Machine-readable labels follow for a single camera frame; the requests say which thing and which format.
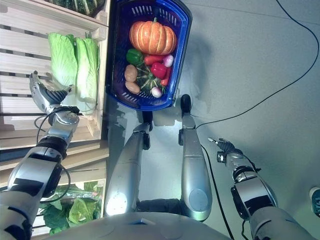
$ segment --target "blue basket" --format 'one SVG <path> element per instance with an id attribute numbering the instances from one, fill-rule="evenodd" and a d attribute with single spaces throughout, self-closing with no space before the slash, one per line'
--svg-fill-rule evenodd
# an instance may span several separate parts
<path id="1" fill-rule="evenodd" d="M 119 103 L 140 111 L 157 111 L 170 107 L 175 99 L 187 48 L 192 22 L 190 10 L 180 0 L 117 0 L 113 11 L 115 24 L 111 23 L 110 27 L 112 24 L 115 27 L 108 93 Z M 133 47 L 129 39 L 132 24 L 137 21 L 153 21 L 155 17 L 159 23 L 170 27 L 177 37 L 177 45 L 172 53 L 174 61 L 171 77 L 166 93 L 160 98 L 142 92 L 138 95 L 130 93 L 125 87 L 124 77 L 125 68 L 129 64 L 126 53 Z"/>

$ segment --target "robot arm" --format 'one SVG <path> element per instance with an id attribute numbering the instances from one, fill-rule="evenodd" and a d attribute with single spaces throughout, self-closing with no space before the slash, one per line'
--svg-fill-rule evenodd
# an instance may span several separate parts
<path id="1" fill-rule="evenodd" d="M 61 161 L 67 156 L 66 150 L 79 122 L 77 108 L 60 105 L 68 92 L 46 89 L 36 71 L 30 75 L 30 90 L 39 109 L 49 115 L 51 127 L 14 168 L 8 191 L 0 193 L 1 239 L 31 237 L 40 200 L 55 192 L 62 171 Z"/>
<path id="2" fill-rule="evenodd" d="M 287 212 L 278 208 L 274 192 L 241 150 L 222 138 L 208 140 L 222 150 L 217 153 L 217 161 L 224 163 L 232 175 L 233 201 L 240 217 L 250 222 L 252 239 L 315 240 Z"/>

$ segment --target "red pepper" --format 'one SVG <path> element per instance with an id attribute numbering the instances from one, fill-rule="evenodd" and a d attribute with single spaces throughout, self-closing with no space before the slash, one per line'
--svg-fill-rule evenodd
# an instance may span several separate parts
<path id="1" fill-rule="evenodd" d="M 160 63 L 165 58 L 165 56 L 160 55 L 149 55 L 144 58 L 144 63 L 146 65 L 152 65 L 154 63 Z"/>
<path id="2" fill-rule="evenodd" d="M 152 64 L 150 71 L 155 75 L 157 78 L 163 79 L 167 72 L 167 67 L 160 62 L 155 62 Z"/>
<path id="3" fill-rule="evenodd" d="M 164 79 L 161 80 L 160 84 L 164 87 L 168 86 L 169 83 L 169 78 L 170 78 L 170 74 L 171 74 L 171 67 L 168 67 L 166 70 L 166 74 Z"/>

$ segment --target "gray floor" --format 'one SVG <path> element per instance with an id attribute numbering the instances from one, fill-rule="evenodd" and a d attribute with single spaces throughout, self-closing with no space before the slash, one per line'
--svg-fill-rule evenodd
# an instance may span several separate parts
<path id="1" fill-rule="evenodd" d="M 193 15 L 177 97 L 192 97 L 200 124 L 240 113 L 297 79 L 315 58 L 316 41 L 288 19 L 274 0 L 185 0 Z M 281 0 L 283 7 L 320 38 L 318 0 Z M 234 207 L 232 179 L 215 161 L 218 150 L 207 137 L 223 137 L 262 168 L 261 176 L 288 211 L 320 239 L 320 219 L 311 212 L 309 189 L 320 185 L 320 61 L 300 82 L 235 119 L 200 127 L 212 157 L 226 218 L 242 239 Z M 182 147 L 179 101 L 154 113 L 151 148 L 143 153 L 139 198 L 179 198 Z M 138 124 L 135 111 L 109 100 L 109 169 Z M 215 193 L 205 223 L 227 235 Z M 246 225 L 246 235 L 250 236 Z"/>

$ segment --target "orange pumpkin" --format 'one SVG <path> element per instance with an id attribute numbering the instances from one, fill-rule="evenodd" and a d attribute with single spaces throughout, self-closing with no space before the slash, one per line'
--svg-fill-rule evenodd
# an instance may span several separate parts
<path id="1" fill-rule="evenodd" d="M 145 54 L 168 55 L 177 44 L 174 31 L 154 21 L 137 21 L 130 28 L 130 42 L 133 47 Z"/>

